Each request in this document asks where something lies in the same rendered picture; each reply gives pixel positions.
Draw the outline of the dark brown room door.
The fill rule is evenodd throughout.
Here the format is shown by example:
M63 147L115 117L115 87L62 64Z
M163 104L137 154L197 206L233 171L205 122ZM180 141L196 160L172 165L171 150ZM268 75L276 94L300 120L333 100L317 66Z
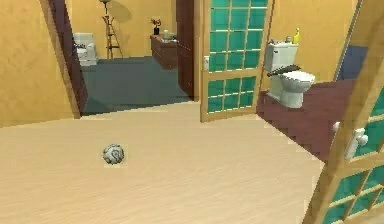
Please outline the dark brown room door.
M77 54L77 48L75 46L65 0L48 0L48 2L55 22L77 106L80 114L83 114L88 99L88 93Z
M178 83L194 98L194 0L176 0Z

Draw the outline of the dark brown wooden cabinet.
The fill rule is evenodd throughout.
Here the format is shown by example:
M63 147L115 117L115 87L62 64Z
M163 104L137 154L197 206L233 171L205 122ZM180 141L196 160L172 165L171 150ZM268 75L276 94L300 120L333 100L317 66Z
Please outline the dark brown wooden cabinet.
M177 44L173 41L164 41L161 35L151 35L151 51L153 58L164 70L177 67Z

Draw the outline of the wooden green glass door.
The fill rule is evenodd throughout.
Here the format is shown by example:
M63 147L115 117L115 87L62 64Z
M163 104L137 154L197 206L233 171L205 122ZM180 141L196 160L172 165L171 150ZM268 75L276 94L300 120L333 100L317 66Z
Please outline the wooden green glass door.
M352 41L367 54L301 224L384 214L384 0L362 0Z
M200 120L256 112L274 0L204 0ZM209 71L204 56L210 56Z

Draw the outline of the grey patterned ball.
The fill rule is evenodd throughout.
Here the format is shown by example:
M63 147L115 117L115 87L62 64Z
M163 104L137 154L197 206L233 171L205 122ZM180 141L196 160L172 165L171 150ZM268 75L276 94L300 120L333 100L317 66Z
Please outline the grey patterned ball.
M111 144L103 150L103 159L107 164L119 164L124 157L124 149L119 144Z

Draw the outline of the black vase with flowers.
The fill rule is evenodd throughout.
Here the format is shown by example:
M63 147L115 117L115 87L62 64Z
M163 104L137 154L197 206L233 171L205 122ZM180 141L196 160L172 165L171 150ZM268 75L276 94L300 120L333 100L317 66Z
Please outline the black vase with flowers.
M161 19L151 19L151 23L153 25L153 34L158 35L160 33L160 26L162 25Z

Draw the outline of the black toilet brush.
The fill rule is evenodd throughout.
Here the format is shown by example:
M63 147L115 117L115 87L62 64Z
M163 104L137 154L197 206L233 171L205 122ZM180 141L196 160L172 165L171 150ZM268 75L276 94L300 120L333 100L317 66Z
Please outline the black toilet brush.
M267 74L267 76L271 77L271 76L275 76L275 75L281 75L281 74L292 72L292 71L298 71L300 69L301 69L301 67L299 67L298 65L292 64L292 65L289 65L286 67L278 68L272 72L269 72Z

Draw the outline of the white toilet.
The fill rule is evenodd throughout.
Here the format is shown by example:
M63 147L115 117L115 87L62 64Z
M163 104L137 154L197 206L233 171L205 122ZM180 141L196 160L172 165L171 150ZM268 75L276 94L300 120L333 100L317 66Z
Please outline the white toilet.
M265 51L264 69L272 72L278 68L294 64L299 45L292 42L269 43ZM302 71L292 71L271 76L267 95L287 108L300 108L303 94L314 83L315 76Z

